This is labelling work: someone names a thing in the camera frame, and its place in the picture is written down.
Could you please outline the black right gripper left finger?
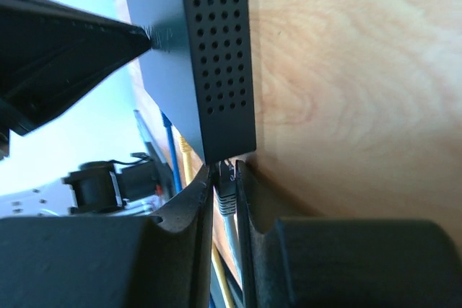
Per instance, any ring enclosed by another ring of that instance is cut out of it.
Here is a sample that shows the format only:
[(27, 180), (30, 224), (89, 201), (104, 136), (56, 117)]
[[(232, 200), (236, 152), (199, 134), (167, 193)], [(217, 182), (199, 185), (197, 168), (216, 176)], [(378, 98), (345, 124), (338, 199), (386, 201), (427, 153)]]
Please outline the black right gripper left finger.
[(1, 220), (3, 307), (207, 307), (214, 173), (148, 216)]

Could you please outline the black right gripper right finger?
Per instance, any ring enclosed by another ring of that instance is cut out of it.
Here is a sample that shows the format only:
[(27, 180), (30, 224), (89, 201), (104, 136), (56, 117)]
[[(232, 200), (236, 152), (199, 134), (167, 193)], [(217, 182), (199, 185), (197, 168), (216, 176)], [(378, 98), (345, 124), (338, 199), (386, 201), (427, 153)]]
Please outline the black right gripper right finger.
[(436, 223), (310, 216), (236, 164), (247, 307), (459, 307), (461, 258)]

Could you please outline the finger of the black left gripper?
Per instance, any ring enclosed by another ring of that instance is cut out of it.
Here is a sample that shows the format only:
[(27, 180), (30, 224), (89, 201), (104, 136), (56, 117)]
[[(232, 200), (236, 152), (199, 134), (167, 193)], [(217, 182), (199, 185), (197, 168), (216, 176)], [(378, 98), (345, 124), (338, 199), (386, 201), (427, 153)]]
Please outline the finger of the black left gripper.
[(54, 120), (150, 48), (134, 25), (50, 0), (1, 0), (1, 131)]

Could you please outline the black network switch box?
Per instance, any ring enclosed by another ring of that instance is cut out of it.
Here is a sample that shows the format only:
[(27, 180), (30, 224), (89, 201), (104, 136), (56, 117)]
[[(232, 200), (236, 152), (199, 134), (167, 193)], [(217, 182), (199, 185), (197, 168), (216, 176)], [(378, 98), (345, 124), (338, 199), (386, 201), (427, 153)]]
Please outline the black network switch box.
[(143, 85), (206, 164), (256, 149), (248, 0), (126, 0)]

